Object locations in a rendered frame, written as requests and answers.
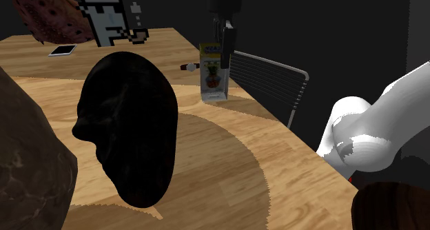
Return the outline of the black chair with metal frame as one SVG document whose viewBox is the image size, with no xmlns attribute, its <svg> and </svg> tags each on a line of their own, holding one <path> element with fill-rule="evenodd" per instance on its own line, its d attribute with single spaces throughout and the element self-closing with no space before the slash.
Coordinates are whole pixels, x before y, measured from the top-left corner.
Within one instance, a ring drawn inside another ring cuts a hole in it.
<svg viewBox="0 0 430 230">
<path fill-rule="evenodd" d="M 235 51 L 231 55 L 229 75 L 248 94 L 257 92 L 276 100 L 286 109 L 285 126 L 291 127 L 309 82 L 306 71 Z"/>
</svg>

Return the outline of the white phone with black screen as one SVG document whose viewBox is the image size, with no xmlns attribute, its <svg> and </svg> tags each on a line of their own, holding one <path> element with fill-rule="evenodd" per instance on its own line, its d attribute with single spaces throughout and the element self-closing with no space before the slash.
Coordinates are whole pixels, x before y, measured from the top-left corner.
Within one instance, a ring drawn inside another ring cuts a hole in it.
<svg viewBox="0 0 430 230">
<path fill-rule="evenodd" d="M 56 47 L 51 53 L 49 53 L 49 57 L 51 56 L 67 56 L 73 53 L 75 48 L 77 47 L 76 44 L 74 45 L 59 45 Z"/>
</svg>

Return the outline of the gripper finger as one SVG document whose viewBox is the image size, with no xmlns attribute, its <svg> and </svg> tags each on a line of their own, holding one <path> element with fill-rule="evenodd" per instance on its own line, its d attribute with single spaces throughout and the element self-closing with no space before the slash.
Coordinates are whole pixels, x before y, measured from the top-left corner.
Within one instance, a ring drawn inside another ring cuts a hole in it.
<svg viewBox="0 0 430 230">
<path fill-rule="evenodd" d="M 234 52 L 236 42 L 236 28 L 229 20 L 224 20 L 221 32 L 221 68 L 228 69 L 230 56 Z"/>
<path fill-rule="evenodd" d="M 214 38 L 221 39 L 222 38 L 222 27 L 221 22 L 218 17 L 214 17 Z"/>
</svg>

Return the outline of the dark brown rock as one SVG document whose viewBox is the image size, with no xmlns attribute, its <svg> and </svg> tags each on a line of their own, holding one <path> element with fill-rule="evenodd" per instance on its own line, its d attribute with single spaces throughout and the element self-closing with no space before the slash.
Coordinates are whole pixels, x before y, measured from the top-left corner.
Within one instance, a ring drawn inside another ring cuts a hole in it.
<svg viewBox="0 0 430 230">
<path fill-rule="evenodd" d="M 42 109 L 0 67 L 0 230 L 61 230 L 77 172 Z"/>
</svg>

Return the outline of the yellow and white juice carton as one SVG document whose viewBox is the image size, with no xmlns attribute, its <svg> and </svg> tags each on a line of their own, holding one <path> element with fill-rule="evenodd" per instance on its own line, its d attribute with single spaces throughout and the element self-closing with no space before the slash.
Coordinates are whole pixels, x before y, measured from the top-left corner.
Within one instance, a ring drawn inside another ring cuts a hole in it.
<svg viewBox="0 0 430 230">
<path fill-rule="evenodd" d="M 219 43 L 200 43 L 199 51 L 202 101 L 226 101 L 229 70 L 221 67 L 221 45 Z"/>
</svg>

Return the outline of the reddish brown porous rock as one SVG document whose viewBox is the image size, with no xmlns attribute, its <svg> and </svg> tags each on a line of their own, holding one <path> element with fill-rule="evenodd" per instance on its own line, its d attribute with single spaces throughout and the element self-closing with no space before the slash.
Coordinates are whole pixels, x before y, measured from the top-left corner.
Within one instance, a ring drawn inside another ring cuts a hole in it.
<svg viewBox="0 0 430 230">
<path fill-rule="evenodd" d="M 12 0 L 24 25 L 40 43 L 85 43 L 94 39 L 75 0 Z"/>
</svg>

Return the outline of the black head sculpture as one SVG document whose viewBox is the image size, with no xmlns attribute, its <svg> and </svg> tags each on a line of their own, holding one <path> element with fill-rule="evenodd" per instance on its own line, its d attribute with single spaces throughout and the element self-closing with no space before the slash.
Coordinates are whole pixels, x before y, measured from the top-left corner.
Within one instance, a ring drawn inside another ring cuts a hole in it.
<svg viewBox="0 0 430 230">
<path fill-rule="evenodd" d="M 150 61 L 113 52 L 90 71 L 72 134 L 94 143 L 96 158 L 127 204 L 148 208 L 166 193 L 174 171 L 178 103 Z"/>
</svg>

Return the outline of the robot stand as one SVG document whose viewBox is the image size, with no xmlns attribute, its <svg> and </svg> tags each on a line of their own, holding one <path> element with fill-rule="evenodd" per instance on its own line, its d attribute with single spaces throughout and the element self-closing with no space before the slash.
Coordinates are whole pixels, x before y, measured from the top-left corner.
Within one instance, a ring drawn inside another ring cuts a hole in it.
<svg viewBox="0 0 430 230">
<path fill-rule="evenodd" d="M 430 230 L 430 191 L 401 182 L 375 182 L 351 204 L 353 230 Z"/>
</svg>

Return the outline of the black and white pixel figure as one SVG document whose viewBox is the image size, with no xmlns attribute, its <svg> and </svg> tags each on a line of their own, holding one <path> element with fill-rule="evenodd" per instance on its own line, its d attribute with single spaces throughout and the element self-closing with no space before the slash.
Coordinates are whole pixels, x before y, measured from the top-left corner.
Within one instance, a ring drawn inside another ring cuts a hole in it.
<svg viewBox="0 0 430 230">
<path fill-rule="evenodd" d="M 114 40 L 118 39 L 143 44 L 149 37 L 147 28 L 130 29 L 123 0 L 81 0 L 77 10 L 90 22 L 99 47 L 114 46 Z"/>
</svg>

